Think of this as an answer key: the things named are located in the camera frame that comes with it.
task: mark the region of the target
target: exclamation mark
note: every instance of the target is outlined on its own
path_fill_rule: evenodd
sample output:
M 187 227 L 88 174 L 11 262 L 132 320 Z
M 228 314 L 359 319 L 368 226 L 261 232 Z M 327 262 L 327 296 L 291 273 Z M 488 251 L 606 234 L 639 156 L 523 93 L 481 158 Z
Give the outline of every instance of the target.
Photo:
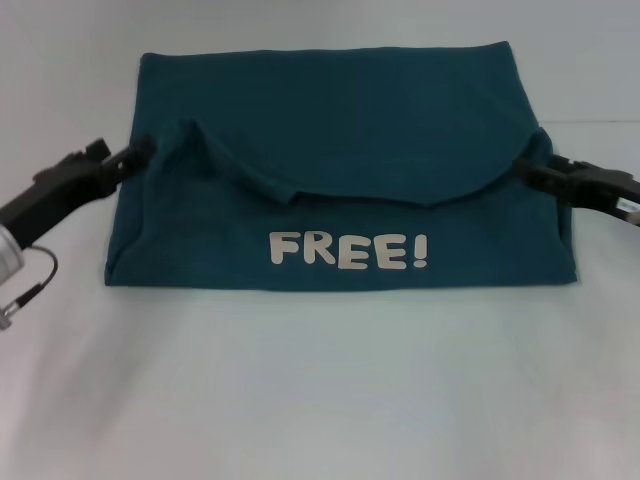
M 427 258 L 427 236 L 418 235 L 415 245 L 416 261 L 413 262 L 413 266 L 416 268 L 424 268 L 427 266 L 427 262 L 425 261 L 425 258 Z

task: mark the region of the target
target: white table surface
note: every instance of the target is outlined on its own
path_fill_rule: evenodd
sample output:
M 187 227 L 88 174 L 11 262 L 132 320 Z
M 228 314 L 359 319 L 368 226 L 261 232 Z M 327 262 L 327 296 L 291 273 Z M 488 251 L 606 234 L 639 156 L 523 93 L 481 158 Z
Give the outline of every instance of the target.
M 500 40 L 561 153 L 640 174 L 632 0 L 0 0 L 0 203 L 126 144 L 146 51 Z M 564 288 L 159 291 L 103 286 L 113 211 L 0 336 L 2 480 L 640 478 L 636 227 L 577 212 Z

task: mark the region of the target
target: black cable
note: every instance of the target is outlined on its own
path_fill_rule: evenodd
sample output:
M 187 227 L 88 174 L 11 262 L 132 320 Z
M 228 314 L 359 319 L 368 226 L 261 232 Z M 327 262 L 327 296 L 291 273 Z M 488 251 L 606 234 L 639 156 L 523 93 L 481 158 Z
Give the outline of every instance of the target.
M 51 269 L 51 273 L 49 274 L 49 276 L 47 277 L 47 279 L 44 282 L 40 283 L 40 285 L 42 285 L 42 288 L 44 288 L 47 285 L 49 285 L 49 283 L 51 283 L 51 280 L 53 280 L 53 277 L 55 277 L 56 273 L 58 273 L 58 257 L 56 257 L 56 254 L 53 253 L 51 250 L 49 250 L 46 247 L 41 247 L 39 245 L 31 245 L 28 248 L 30 248 L 31 250 L 37 250 L 39 252 L 42 252 L 42 253 L 48 255 L 49 258 L 51 258 L 51 261 L 53 262 L 53 267 Z
M 49 258 L 51 258 L 51 260 L 53 261 L 53 268 L 51 269 L 51 273 L 49 274 L 49 276 L 44 282 L 34 285 L 29 290 L 27 290 L 24 294 L 20 295 L 18 298 L 15 299 L 13 303 L 15 303 L 18 309 L 21 309 L 27 303 L 33 300 L 36 297 L 36 295 L 38 295 L 42 290 L 44 290 L 44 287 L 49 285 L 51 280 L 53 280 L 53 277 L 55 277 L 56 273 L 58 273 L 58 257 L 56 257 L 55 253 L 53 253 L 48 248 L 40 247 L 37 245 L 31 245 L 30 247 L 27 247 L 27 248 L 30 248 L 31 250 L 37 250 L 39 252 L 42 252 L 48 255 Z

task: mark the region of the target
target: metal cylinder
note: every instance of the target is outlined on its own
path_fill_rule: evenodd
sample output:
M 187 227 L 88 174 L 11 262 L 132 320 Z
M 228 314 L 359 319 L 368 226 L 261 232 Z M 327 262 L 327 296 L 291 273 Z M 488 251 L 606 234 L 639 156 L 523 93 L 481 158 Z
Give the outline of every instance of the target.
M 22 250 L 9 230 L 0 225 L 0 285 L 23 266 Z

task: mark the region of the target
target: teal fabric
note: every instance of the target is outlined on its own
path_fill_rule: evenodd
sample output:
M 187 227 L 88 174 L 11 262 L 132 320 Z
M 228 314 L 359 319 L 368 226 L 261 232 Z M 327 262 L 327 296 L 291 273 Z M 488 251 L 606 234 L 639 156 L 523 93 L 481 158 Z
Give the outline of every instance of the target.
M 146 54 L 132 138 L 147 133 L 159 151 L 120 192 L 108 285 L 576 280 L 569 211 L 509 174 L 519 156 L 545 164 L 553 149 L 507 43 Z

